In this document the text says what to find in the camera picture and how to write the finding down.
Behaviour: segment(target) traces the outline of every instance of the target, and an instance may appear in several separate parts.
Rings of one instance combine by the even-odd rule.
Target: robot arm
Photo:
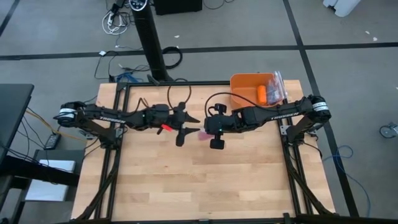
[[[168,131],[177,130],[178,135],[175,144],[182,146],[185,136],[198,131],[196,128],[183,128],[184,122],[199,123],[199,120],[184,112],[185,103],[180,103],[172,109],[169,106],[159,104],[152,105],[140,111],[122,112],[95,104],[86,105],[82,102],[70,102],[61,106],[59,115],[54,117],[58,124],[66,128],[80,128],[99,138],[101,147],[117,148],[122,133],[117,129],[104,128],[93,120],[103,120],[119,124],[125,124],[131,129],[143,131],[147,128],[159,128],[157,134],[163,129]]]
[[[295,126],[290,126],[286,130],[288,142],[299,144],[307,131],[321,128],[331,118],[325,99],[312,95],[303,97],[300,101],[271,108],[247,106],[233,110],[229,116],[224,115],[225,105],[216,104],[209,109],[218,112],[218,114],[210,114],[211,116],[205,119],[206,133],[215,136],[210,141],[212,149],[224,149],[224,141],[221,140],[224,133],[252,131],[268,121],[304,115]]]

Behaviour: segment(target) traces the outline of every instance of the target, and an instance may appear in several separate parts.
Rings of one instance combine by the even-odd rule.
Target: wooden tabletop
[[[289,101],[303,97],[298,80],[285,80],[285,87]],[[221,91],[229,91],[229,86],[192,87],[187,111],[201,123],[186,123],[187,127],[203,127],[204,103]],[[116,84],[102,84],[97,105],[112,108],[115,92]],[[184,101],[187,95],[187,86],[173,86],[172,104]],[[128,111],[134,111],[140,97],[150,105],[167,104],[167,87],[131,88]],[[226,104],[231,110],[228,95],[212,98],[209,106],[214,103]],[[176,131],[160,135],[156,131],[129,130],[124,134],[112,221],[275,218],[285,212],[294,216],[276,121],[255,131],[225,134],[224,150],[210,149],[210,140],[199,141],[199,133],[188,135],[183,147],[177,147]],[[317,146],[310,136],[305,141]],[[327,209],[334,211],[318,151],[306,145],[299,149],[308,186]],[[104,150],[97,149],[85,159],[72,218],[84,211],[98,190],[103,158]],[[300,190],[298,195],[304,210]]]

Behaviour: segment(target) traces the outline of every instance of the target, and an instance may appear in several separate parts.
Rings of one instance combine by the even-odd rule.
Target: wheel
[[[388,125],[384,125],[380,127],[379,130],[381,136],[383,136],[384,138],[395,138],[395,131],[393,129],[391,129],[390,126]]]

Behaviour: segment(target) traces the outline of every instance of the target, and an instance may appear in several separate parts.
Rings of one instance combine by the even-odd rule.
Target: black desk
[[[34,86],[31,84],[0,84],[0,141],[10,148],[24,116]],[[8,156],[0,147],[0,210],[9,189],[26,189],[30,179],[76,186],[79,175],[42,166],[38,163]]]
[[[0,141],[11,146],[33,92],[32,84],[0,84]],[[0,147],[0,162],[7,151]]]

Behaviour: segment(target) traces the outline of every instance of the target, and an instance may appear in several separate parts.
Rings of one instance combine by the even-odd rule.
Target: orange tray
[[[260,104],[257,99],[257,87],[267,86],[269,80],[274,79],[273,73],[240,73],[230,79],[231,93],[243,96],[254,103]],[[239,109],[245,106],[252,106],[251,103],[237,96],[231,95],[232,109]]]

